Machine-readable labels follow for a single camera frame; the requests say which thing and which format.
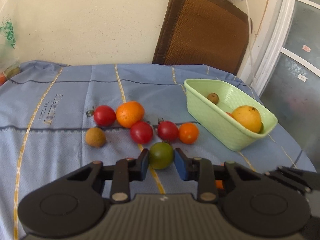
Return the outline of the small brown fruit in basket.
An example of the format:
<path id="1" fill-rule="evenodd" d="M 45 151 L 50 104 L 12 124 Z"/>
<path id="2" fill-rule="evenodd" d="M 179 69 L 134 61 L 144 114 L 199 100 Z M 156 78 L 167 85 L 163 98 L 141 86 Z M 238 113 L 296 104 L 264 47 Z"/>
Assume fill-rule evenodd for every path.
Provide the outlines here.
<path id="1" fill-rule="evenodd" d="M 207 99 L 215 105 L 219 103 L 219 96 L 216 93 L 210 93 Z"/>

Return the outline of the light green plastic basket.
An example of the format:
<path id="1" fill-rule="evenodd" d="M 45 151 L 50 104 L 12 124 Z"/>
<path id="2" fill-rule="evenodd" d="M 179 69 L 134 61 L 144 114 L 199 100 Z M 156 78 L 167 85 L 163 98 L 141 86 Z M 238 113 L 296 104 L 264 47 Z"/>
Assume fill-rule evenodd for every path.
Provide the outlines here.
<path id="1" fill-rule="evenodd" d="M 278 124 L 276 116 L 262 104 L 234 85 L 222 80 L 186 79 L 184 81 L 187 110 L 204 128 L 232 151 L 241 151 L 266 137 Z M 207 99 L 210 93 L 219 96 L 219 103 Z M 239 106 L 255 107 L 263 123 L 261 133 L 244 128 L 230 115 Z"/>

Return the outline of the white door frame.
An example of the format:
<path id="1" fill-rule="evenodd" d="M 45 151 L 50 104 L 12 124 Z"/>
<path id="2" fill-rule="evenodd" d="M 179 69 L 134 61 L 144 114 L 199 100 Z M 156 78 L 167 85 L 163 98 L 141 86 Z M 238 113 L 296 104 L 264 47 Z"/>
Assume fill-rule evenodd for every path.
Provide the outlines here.
<path id="1" fill-rule="evenodd" d="M 296 0 L 267 0 L 259 28 L 250 43 L 237 74 L 258 95 L 272 76 L 289 31 Z"/>

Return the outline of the green tomato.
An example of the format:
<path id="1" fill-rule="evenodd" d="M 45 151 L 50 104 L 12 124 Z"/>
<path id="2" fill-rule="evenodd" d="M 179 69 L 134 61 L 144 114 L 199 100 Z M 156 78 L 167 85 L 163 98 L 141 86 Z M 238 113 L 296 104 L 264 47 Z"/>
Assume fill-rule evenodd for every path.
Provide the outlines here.
<path id="1" fill-rule="evenodd" d="M 155 170 L 162 170 L 174 161 L 174 150 L 169 143 L 157 142 L 149 150 L 149 164 Z"/>

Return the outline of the large orange tangerine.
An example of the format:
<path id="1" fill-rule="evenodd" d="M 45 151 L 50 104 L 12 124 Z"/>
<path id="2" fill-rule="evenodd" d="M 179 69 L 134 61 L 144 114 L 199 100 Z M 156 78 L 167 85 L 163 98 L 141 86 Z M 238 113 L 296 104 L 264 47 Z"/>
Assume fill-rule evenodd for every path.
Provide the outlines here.
<path id="1" fill-rule="evenodd" d="M 136 122 L 144 118 L 144 107 L 136 101 L 129 101 L 120 105 L 116 110 L 116 119 L 120 126 L 131 128 Z"/>

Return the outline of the red cherry tomato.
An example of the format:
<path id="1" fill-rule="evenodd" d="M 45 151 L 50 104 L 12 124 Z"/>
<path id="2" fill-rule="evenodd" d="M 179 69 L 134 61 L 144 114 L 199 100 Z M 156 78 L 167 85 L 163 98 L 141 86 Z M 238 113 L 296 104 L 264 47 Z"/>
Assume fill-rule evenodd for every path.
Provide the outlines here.
<path id="1" fill-rule="evenodd" d="M 147 122 L 138 121 L 130 128 L 131 139 L 138 144 L 147 144 L 153 138 L 153 129 Z"/>
<path id="2" fill-rule="evenodd" d="M 116 121 L 115 111 L 107 105 L 100 105 L 86 110 L 87 117 L 93 117 L 94 122 L 99 127 L 111 126 Z"/>
<path id="3" fill-rule="evenodd" d="M 157 134 L 162 140 L 171 142 L 178 138 L 179 130 L 175 123 L 159 119 Z"/>

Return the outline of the clear plastic bag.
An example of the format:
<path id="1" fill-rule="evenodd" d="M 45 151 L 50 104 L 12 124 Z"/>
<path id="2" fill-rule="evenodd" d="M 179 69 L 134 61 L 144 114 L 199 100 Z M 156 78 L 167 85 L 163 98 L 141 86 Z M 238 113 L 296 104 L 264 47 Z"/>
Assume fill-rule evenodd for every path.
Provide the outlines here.
<path id="1" fill-rule="evenodd" d="M 1 0 L 1 85 L 20 72 L 16 25 L 12 0 Z"/>

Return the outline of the large yellow grapefruit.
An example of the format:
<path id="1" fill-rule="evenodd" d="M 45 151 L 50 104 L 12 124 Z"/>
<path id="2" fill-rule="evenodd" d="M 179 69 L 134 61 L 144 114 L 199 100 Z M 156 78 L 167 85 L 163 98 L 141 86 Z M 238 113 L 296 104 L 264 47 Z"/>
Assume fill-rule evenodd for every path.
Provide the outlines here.
<path id="1" fill-rule="evenodd" d="M 244 128 L 254 133 L 259 133 L 262 127 L 262 120 L 259 111 L 248 105 L 239 106 L 232 111 L 232 116 Z"/>

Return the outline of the brown kiwi fruit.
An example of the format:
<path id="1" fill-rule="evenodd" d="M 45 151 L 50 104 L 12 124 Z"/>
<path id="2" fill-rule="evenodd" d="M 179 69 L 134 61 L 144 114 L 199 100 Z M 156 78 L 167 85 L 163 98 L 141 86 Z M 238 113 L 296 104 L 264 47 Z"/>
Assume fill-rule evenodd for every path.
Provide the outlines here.
<path id="1" fill-rule="evenodd" d="M 106 144 L 105 133 L 99 127 L 92 127 L 86 132 L 85 142 L 91 147 L 100 148 Z"/>

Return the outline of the small orange tomato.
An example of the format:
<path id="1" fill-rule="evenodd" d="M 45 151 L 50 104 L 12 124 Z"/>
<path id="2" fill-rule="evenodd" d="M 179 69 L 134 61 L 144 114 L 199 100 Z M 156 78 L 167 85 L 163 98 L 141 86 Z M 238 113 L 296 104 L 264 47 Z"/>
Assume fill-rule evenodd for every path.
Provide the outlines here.
<path id="1" fill-rule="evenodd" d="M 179 127 L 179 140 L 184 144 L 193 144 L 199 136 L 199 129 L 193 123 L 185 123 Z"/>

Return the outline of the brown woven chair back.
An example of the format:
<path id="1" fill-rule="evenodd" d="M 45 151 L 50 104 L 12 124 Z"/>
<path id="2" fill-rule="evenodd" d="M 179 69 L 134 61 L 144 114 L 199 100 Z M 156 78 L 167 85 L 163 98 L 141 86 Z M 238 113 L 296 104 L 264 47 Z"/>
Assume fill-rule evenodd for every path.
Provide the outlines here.
<path id="1" fill-rule="evenodd" d="M 236 75 L 251 23 L 227 0 L 169 0 L 152 62 L 205 64 Z"/>

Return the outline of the blue striped tablecloth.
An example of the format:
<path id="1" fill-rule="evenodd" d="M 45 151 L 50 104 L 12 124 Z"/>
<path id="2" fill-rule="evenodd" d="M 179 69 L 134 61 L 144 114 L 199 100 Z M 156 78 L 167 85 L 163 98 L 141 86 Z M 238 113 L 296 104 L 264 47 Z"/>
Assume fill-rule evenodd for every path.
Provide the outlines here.
<path id="1" fill-rule="evenodd" d="M 118 124 L 105 129 L 107 143 L 85 143 L 95 126 L 86 111 L 137 101 L 145 119 L 192 122 L 183 83 L 186 79 L 222 80 L 252 98 L 256 92 L 232 74 L 205 65 L 109 64 L 64 66 L 30 61 L 1 86 L 1 239 L 25 233 L 14 208 L 29 192 L 95 160 L 112 165 L 139 156 L 141 147 Z"/>

